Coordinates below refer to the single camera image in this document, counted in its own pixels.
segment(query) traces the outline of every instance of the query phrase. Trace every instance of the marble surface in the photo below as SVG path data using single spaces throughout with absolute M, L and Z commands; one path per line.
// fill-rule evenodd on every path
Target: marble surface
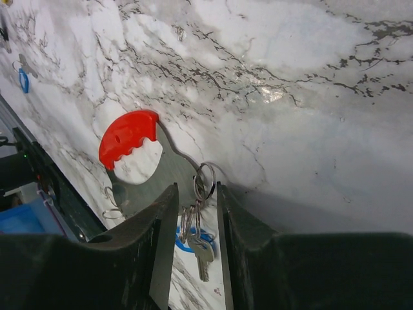
M 273 227 L 413 233 L 411 1 L 27 0 L 1 11 L 12 49 L 0 49 L 1 94 L 98 216 L 111 206 L 100 139 L 148 108 Z M 39 75 L 26 95 L 19 53 Z M 142 181 L 142 156 L 117 174 Z M 217 233 L 213 203 L 203 216 Z M 202 284 L 188 255 L 175 252 L 172 309 L 223 309 L 219 258 Z

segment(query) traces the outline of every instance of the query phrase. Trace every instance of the key ring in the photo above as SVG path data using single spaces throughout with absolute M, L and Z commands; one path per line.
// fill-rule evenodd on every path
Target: key ring
M 120 215 L 119 215 L 119 216 L 107 216 L 106 214 L 107 214 L 107 213 L 110 213 L 110 212 L 119 212 Z M 107 209 L 107 210 L 105 210 L 105 211 L 102 212 L 102 216 L 103 216 L 103 218 L 105 218 L 105 219 L 107 219 L 107 220 L 118 220 L 118 219 L 124 217 L 123 214 L 122 214 L 121 209 L 119 209 L 119 208 Z
M 198 188 L 198 184 L 197 184 L 197 178 L 201 177 L 200 174 L 201 174 L 202 168 L 204 166 L 207 166 L 209 168 L 209 171 L 211 172 L 211 176 L 212 176 L 211 188 L 210 188 L 209 193 L 206 197 L 201 196 L 201 193 L 199 192 L 199 188 Z M 196 175 L 194 176 L 194 192 L 195 192 L 195 196 L 196 196 L 197 200 L 199 200 L 199 202 L 206 202 L 212 196 L 212 194 L 214 193 L 216 183 L 217 183 L 217 180 L 216 180 L 214 168 L 209 163 L 202 163 L 198 167 L 198 169 L 196 170 Z
M 198 238 L 201 237 L 201 205 L 203 204 L 198 199 L 195 201 L 195 232 Z
M 109 201 L 110 201 L 110 203 L 117 208 L 116 202 L 114 202 L 114 201 L 111 199 L 110 195 L 109 195 L 109 191 L 112 192 L 112 196 L 114 195 L 113 189 L 111 189 L 109 186 L 106 186 L 103 190 L 104 190 L 104 192 L 105 192 L 106 198 L 108 198 Z

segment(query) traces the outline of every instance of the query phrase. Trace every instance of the red rubber grip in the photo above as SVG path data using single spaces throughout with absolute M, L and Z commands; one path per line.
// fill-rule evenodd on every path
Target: red rubber grip
M 126 113 L 117 118 L 106 130 L 99 147 L 99 160 L 108 169 L 115 161 L 142 146 L 144 138 L 156 141 L 156 123 L 159 116 L 149 110 Z

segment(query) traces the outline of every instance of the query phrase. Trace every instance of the circular hole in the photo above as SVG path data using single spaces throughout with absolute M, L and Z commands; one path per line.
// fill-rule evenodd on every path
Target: circular hole
M 118 147 L 124 143 L 122 136 L 119 137 L 121 138 L 120 143 L 114 141 Z M 163 151 L 162 145 L 159 141 L 150 141 L 148 138 L 144 138 L 141 147 L 132 148 L 130 151 L 129 155 L 122 156 L 119 161 L 115 162 L 115 175 L 129 184 L 143 184 L 153 176 L 159 167 Z M 124 169 L 125 166 L 131 167 L 131 171 Z
M 103 243 L 112 240 L 112 236 L 108 234 L 100 234 L 99 236 L 96 236 L 92 240 L 89 241 L 89 243 Z

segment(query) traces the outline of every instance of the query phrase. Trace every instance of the metal key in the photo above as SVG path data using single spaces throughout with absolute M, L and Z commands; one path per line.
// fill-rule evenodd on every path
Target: metal key
M 214 249 L 212 245 L 197 236 L 188 238 L 188 245 L 194 251 L 198 262 L 199 278 L 203 282 L 208 282 L 208 264 L 214 261 Z
M 185 211 L 181 215 L 181 228 L 179 230 L 179 241 L 181 243 L 185 243 L 189 237 L 194 214 L 195 205 L 191 205 L 191 207 L 189 209 L 185 209 Z

